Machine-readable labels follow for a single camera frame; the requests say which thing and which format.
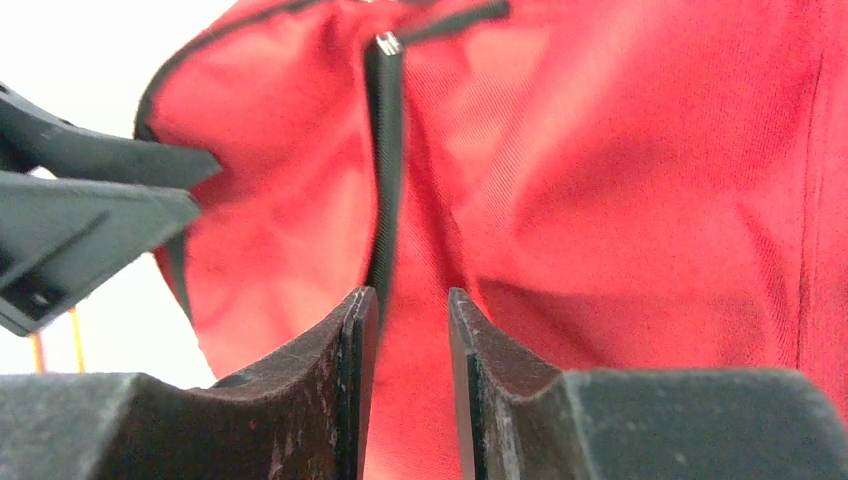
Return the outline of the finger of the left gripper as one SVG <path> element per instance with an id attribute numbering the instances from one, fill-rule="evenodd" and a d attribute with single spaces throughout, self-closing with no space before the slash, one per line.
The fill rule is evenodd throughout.
<path id="1" fill-rule="evenodd" d="M 71 124 L 1 86 L 1 169 L 60 178 L 190 189 L 221 170 L 210 153 Z"/>
<path id="2" fill-rule="evenodd" d="M 1 325 L 48 325 L 200 213 L 184 190 L 1 176 Z"/>

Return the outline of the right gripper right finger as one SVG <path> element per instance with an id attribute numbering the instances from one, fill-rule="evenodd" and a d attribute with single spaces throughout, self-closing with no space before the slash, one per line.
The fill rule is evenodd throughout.
<path id="1" fill-rule="evenodd" d="M 449 294 L 467 479 L 843 479 L 847 432 L 782 369 L 562 370 Z"/>

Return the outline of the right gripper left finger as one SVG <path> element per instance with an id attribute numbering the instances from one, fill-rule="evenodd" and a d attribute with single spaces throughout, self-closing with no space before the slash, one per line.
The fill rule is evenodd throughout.
<path id="1" fill-rule="evenodd" d="M 359 479 L 378 301 L 327 317 L 207 389 L 143 373 L 5 375 L 5 479 Z"/>

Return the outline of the red backpack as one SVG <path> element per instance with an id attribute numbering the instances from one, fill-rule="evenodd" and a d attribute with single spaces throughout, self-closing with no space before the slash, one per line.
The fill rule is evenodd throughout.
<path id="1" fill-rule="evenodd" d="M 240 1 L 135 135 L 221 164 L 156 254 L 215 374 L 378 289 L 369 479 L 461 475 L 453 287 L 563 368 L 847 408 L 843 1 Z"/>

